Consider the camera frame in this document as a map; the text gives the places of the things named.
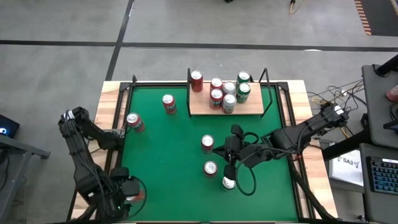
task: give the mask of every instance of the wooden table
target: wooden table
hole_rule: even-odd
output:
[[[292,106],[295,116],[295,122],[297,124],[305,121],[312,117],[312,112],[310,109],[310,103],[308,102],[307,91],[305,89],[303,80],[277,80],[271,82],[287,82],[289,84],[290,97],[292,100]],[[101,97],[99,98],[98,109],[95,116],[95,124],[101,129],[112,129],[112,123],[116,108],[116,102],[119,94],[119,86],[121,82],[111,81],[104,82]],[[287,103],[285,100],[284,92],[281,91],[282,104],[284,107],[285,120],[287,125],[290,125],[289,112],[287,109]],[[123,98],[123,103],[121,107],[121,115],[119,119],[118,128],[121,128],[123,123],[124,108],[126,106],[127,94]],[[319,145],[318,141],[312,141],[311,144]],[[90,142],[89,150],[94,151],[98,148],[96,142]],[[106,151],[100,150],[92,153],[93,160],[99,166],[104,168]],[[324,208],[334,217],[337,217],[337,211],[335,207],[335,202],[333,200],[333,194],[331,192],[328,174],[326,173],[325,164],[323,162],[322,152],[315,147],[307,147],[303,152],[303,158],[305,163],[305,168],[307,171],[308,182],[311,191],[314,193],[319,202],[324,206]],[[303,192],[300,191],[300,200],[303,208],[303,216],[308,217],[308,210],[306,199]],[[71,218],[79,217],[87,208],[87,203],[83,198],[77,193],[76,200],[73,206]]]

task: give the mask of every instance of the gray floor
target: gray floor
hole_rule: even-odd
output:
[[[126,6],[127,0],[0,0],[0,40],[114,42]],[[398,47],[398,37],[364,33],[353,0],[307,0],[294,16],[287,7],[287,0],[136,0],[124,41]],[[20,141],[52,151],[47,161],[32,160],[9,223],[64,221],[74,166],[57,121],[76,106],[93,118],[113,47],[0,45],[0,52],[0,113],[21,123]],[[113,80],[184,80],[188,67],[233,79],[240,70],[258,76],[267,67],[271,79],[302,79],[308,91],[319,92],[359,80],[362,65],[395,54],[123,47]],[[363,112],[359,105],[350,114],[354,132]],[[343,136],[334,130],[325,138]],[[333,195],[341,218],[363,213],[360,195],[341,189]]]

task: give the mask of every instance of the wooden shelf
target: wooden shelf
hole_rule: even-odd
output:
[[[237,114],[262,114],[262,95],[260,83],[249,83],[251,91],[245,103],[237,103],[231,114],[224,114],[221,109],[210,108],[210,82],[203,82],[202,91],[196,93],[190,90],[190,110],[192,115],[237,115]]]

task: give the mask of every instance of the keyboard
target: keyboard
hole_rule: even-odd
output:
[[[367,157],[371,190],[398,195],[398,161],[378,157]]]

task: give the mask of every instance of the green table surface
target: green table surface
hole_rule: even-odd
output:
[[[231,125],[258,135],[280,128],[276,90],[274,103],[263,118],[257,115],[188,116],[186,88],[136,87],[130,112],[139,113],[146,129],[126,135],[122,166],[144,181],[148,193],[143,210],[134,221],[297,221],[294,195],[286,159],[263,162],[253,168],[257,191],[247,197],[237,188],[226,192],[221,188],[227,162],[216,154],[204,154],[201,138],[210,134],[215,147],[231,135]],[[162,105],[164,94],[176,99],[177,112],[167,115]],[[264,108],[269,102],[267,87],[262,87]],[[203,173],[206,161],[218,165],[216,177]],[[239,170],[243,189],[252,189],[252,177],[246,167]],[[134,213],[142,202],[131,208]]]

